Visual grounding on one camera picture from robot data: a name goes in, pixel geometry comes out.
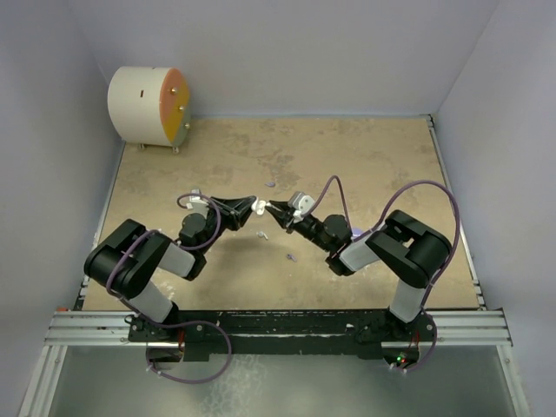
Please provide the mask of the white charging case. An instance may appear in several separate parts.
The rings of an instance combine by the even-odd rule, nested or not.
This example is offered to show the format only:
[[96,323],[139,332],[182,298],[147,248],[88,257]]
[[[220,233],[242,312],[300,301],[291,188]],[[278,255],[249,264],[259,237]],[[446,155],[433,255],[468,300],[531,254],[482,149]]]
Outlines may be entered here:
[[256,198],[253,204],[251,205],[251,210],[254,214],[258,216],[262,216],[265,213],[266,207],[263,206],[264,200]]

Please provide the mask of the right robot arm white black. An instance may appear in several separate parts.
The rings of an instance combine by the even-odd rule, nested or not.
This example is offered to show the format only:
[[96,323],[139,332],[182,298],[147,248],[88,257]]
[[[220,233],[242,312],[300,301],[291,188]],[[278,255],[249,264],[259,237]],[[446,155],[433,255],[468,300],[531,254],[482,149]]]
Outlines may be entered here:
[[382,261],[398,277],[387,309],[387,332],[405,340],[416,331],[427,288],[453,249],[444,235],[401,210],[358,241],[344,215],[329,215],[323,221],[313,215],[302,218],[292,204],[278,201],[269,202],[267,211],[287,233],[295,232],[326,252],[326,263],[338,276]]

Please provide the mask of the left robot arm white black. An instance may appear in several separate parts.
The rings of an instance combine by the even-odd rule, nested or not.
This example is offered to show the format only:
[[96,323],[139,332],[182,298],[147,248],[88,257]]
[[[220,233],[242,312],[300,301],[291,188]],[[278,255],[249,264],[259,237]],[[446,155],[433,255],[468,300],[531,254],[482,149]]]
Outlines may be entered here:
[[152,282],[155,271],[193,281],[206,266],[205,254],[216,240],[227,230],[242,228],[257,203],[254,195],[236,199],[199,192],[181,195],[177,204],[187,214],[175,239],[128,219],[88,255],[83,271],[148,322],[158,340],[168,341],[178,332],[179,308]]

